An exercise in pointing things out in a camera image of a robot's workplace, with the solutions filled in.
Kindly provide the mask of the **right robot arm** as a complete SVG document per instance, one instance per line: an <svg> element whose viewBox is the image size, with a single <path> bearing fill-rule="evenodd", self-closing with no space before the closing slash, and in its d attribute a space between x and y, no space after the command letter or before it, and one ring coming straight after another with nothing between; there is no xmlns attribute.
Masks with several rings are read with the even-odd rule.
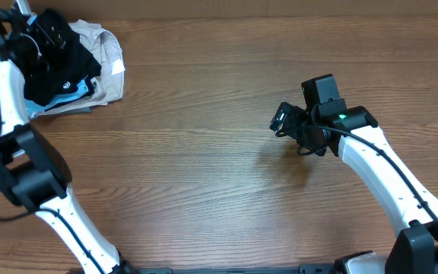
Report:
<svg viewBox="0 0 438 274"><path fill-rule="evenodd" d="M303 265L301 273L438 274L438 198L408 169L363 106L347 107L333 75L301 84L304 108L280 103L270 128L291 137L300 156L331 150L365 183L395 233L387 256L353 253L332 264Z"/></svg>

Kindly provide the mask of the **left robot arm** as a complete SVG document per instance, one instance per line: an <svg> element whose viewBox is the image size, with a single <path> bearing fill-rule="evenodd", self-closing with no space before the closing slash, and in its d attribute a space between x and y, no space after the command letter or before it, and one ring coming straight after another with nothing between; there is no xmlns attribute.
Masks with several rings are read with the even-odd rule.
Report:
<svg viewBox="0 0 438 274"><path fill-rule="evenodd" d="M0 192L51 226L85 273L131 273L80 206L65 159L30 123L36 106L91 95L100 73L57 11L33 14L26 1L0 8Z"/></svg>

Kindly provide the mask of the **black polo shirt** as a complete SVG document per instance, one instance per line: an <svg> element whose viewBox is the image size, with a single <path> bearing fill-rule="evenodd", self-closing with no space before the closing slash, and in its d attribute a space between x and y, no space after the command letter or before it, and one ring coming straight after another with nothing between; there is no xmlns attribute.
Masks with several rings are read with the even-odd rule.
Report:
<svg viewBox="0 0 438 274"><path fill-rule="evenodd" d="M83 78L97 77L101 73L101 65L80 42L80 35L71 28L67 46L68 61L62 68L32 68L25 75L24 97L27 100L45 105L57 94L67 94L72 91L63 91L63 84L69 81L77 84Z"/></svg>

